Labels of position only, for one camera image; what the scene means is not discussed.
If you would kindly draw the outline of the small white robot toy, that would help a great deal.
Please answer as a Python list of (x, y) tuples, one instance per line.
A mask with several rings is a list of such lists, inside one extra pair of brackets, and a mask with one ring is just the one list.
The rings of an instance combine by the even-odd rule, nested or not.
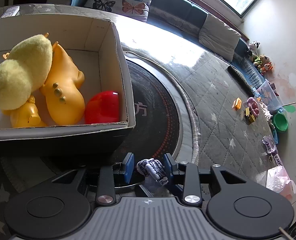
[(145, 177), (152, 177), (154, 181), (162, 186), (169, 182), (162, 163), (157, 159), (143, 159), (137, 163), (136, 169)]

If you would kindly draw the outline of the round induction cooktop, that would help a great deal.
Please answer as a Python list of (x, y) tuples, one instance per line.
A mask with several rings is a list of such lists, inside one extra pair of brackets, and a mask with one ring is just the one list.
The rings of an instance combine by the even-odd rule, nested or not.
[(161, 70), (135, 58), (127, 64), (132, 81), (136, 126), (115, 151), (122, 161), (132, 152), (135, 161), (162, 160), (170, 153), (177, 161), (191, 162), (194, 138), (188, 109), (177, 87)]

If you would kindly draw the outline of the grey quilted star table cover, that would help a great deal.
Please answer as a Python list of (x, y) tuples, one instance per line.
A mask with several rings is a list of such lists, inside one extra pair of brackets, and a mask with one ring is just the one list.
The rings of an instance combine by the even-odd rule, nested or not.
[(293, 207), (254, 181), (269, 126), (263, 115), (248, 125), (244, 111), (232, 109), (248, 96), (228, 65), (152, 25), (98, 10), (87, 17), (113, 22), (125, 60), (151, 64), (177, 87), (191, 121), (187, 162), (198, 167), (202, 205), (183, 205), (140, 174), (135, 158), (130, 184), (115, 182), (116, 203), (96, 204), (100, 168), (123, 161), (113, 155), (136, 124), (122, 141), (0, 142), (0, 239), (281, 239)]

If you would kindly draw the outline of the yellow toy truck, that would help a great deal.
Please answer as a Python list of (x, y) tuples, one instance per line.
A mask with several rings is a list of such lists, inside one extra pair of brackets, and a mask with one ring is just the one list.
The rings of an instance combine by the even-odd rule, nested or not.
[(251, 113), (251, 110), (249, 107), (245, 108), (245, 120), (247, 124), (252, 124), (255, 122), (255, 116)]

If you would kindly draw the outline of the red plastic toy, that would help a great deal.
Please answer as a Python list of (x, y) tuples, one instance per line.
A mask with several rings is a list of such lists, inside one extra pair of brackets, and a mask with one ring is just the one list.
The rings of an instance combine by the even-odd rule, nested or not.
[(85, 124), (102, 124), (120, 121), (119, 94), (108, 90), (93, 96), (84, 111)]

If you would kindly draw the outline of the small orange toy block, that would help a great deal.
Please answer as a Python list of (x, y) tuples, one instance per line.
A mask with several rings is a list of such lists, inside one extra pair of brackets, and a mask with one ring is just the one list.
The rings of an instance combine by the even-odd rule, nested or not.
[(241, 109), (242, 106), (242, 100), (240, 98), (237, 98), (233, 101), (232, 109), (238, 111)]

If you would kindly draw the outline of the pink toy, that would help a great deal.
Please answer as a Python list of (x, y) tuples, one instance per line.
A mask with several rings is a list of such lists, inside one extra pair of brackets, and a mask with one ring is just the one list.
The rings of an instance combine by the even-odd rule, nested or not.
[(250, 97), (247, 100), (247, 106), (252, 115), (254, 115), (254, 117), (257, 118), (260, 113), (257, 101), (253, 97)]

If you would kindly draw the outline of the orange rubber dinosaur toy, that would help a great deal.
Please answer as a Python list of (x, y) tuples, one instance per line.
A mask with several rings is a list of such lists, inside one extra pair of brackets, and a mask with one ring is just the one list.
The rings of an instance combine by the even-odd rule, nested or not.
[(51, 69), (39, 90), (45, 96), (47, 110), (56, 124), (75, 125), (85, 110), (84, 98), (79, 91), (85, 77), (58, 42), (52, 49)]

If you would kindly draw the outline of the green plastic bowl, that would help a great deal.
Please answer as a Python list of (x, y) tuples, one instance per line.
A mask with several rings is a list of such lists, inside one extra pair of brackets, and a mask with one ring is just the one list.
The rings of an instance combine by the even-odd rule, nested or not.
[(283, 113), (276, 113), (273, 116), (273, 124), (278, 132), (286, 132), (288, 129), (288, 120)]

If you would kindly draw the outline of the stuffed toys pile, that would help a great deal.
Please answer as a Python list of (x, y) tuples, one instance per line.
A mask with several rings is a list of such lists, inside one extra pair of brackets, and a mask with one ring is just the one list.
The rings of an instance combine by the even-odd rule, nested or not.
[(258, 54), (259, 46), (260, 42), (251, 42), (248, 45), (248, 55), (250, 61), (254, 64), (255, 68), (259, 71), (259, 73), (264, 74), (273, 69), (273, 64), (268, 56)]

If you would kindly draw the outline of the grey sofa cushion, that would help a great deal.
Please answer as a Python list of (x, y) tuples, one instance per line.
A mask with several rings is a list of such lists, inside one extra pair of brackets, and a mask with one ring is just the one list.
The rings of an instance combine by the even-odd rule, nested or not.
[(198, 35), (198, 41), (227, 61), (233, 60), (241, 34), (219, 18), (208, 14)]

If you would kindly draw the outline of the yellow plush duck toy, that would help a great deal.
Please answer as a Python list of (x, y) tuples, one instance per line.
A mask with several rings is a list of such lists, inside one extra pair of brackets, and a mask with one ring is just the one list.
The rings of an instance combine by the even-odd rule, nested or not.
[(47, 79), (52, 64), (49, 34), (29, 37), (3, 55), (0, 63), (0, 110), (21, 107)]

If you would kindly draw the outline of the cardboard box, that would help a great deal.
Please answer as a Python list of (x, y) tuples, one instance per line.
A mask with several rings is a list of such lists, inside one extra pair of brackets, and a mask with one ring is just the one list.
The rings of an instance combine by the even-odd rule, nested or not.
[(120, 121), (85, 124), (84, 114), (75, 125), (59, 126), (51, 118), (45, 96), (39, 89), (19, 108), (0, 110), (0, 142), (85, 143), (102, 139), (122, 141), (135, 126), (133, 92), (128, 65), (116, 26), (110, 20), (78, 15), (35, 14), (0, 18), (0, 63), (19, 42), (48, 33), (51, 44), (58, 42), (83, 72), (79, 91), (85, 107), (96, 94), (119, 94)]

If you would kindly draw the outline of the blue sofa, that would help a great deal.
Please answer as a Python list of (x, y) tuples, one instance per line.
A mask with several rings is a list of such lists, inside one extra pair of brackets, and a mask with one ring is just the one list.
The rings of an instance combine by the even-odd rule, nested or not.
[[(47, 0), (52, 4), (85, 7), (87, 0)], [(211, 14), (189, 0), (152, 0), (146, 23), (167, 30), (192, 43), (195, 43), (224, 61), (232, 64), (245, 77), (246, 81), (259, 88), (265, 78), (255, 68), (248, 55), (248, 44), (240, 38), (234, 50), (233, 60), (227, 61), (198, 41), (198, 35), (207, 15)]]

